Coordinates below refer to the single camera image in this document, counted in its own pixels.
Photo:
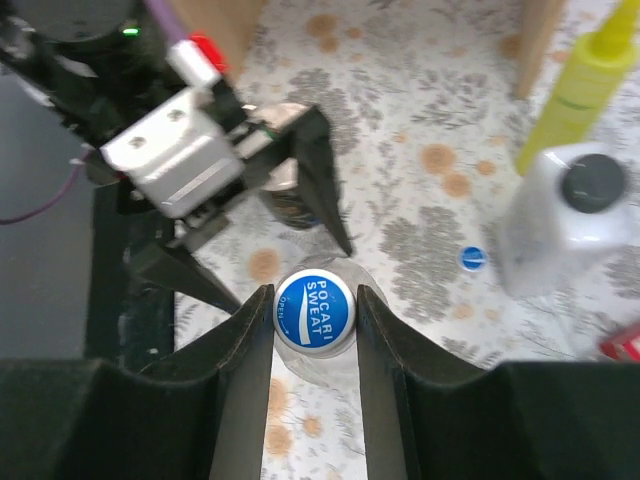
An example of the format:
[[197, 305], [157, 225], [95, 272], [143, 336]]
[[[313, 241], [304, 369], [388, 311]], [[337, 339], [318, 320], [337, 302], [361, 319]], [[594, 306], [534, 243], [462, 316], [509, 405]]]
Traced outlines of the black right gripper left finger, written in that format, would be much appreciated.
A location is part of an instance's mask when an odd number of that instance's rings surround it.
[[1, 364], [5, 479], [256, 479], [274, 289], [132, 373], [103, 360]]

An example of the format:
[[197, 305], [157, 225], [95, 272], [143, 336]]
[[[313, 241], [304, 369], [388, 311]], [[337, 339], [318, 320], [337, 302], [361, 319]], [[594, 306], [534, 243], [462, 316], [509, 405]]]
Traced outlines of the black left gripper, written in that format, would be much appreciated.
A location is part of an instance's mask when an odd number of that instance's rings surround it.
[[[233, 130], [247, 118], [215, 44], [186, 32], [167, 1], [5, 1], [1, 62], [90, 146], [89, 178], [117, 185], [128, 211], [161, 213], [106, 162], [107, 142], [189, 87], [211, 98], [204, 110], [233, 149]], [[241, 175], [189, 215], [168, 218], [183, 225], [191, 249], [227, 226]]]

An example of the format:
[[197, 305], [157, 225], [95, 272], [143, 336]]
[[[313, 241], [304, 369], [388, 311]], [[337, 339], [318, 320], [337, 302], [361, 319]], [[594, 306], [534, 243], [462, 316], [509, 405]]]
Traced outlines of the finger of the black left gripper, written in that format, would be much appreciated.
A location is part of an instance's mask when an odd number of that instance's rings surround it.
[[351, 256], [353, 246], [340, 214], [340, 192], [330, 137], [330, 123], [316, 105], [304, 110], [279, 134], [286, 156], [298, 164], [299, 196], [340, 249]]
[[177, 239], [146, 245], [131, 256], [129, 269], [147, 282], [195, 298], [229, 314], [234, 314], [241, 306], [221, 279], [201, 265]]

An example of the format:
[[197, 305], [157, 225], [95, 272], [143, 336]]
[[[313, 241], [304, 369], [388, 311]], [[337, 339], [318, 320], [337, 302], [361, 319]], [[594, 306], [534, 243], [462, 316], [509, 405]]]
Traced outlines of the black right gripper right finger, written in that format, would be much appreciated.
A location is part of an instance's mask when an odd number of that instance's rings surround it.
[[503, 362], [482, 370], [367, 286], [357, 348], [371, 479], [635, 479], [639, 368]]

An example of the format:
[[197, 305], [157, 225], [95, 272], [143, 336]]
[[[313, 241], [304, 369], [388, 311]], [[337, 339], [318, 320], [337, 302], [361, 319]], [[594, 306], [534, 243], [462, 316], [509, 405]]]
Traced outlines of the clear plastic bottle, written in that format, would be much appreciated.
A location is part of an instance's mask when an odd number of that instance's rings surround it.
[[325, 387], [358, 385], [356, 304], [360, 285], [386, 296], [374, 278], [349, 258], [304, 258], [276, 286], [274, 345], [298, 377]]

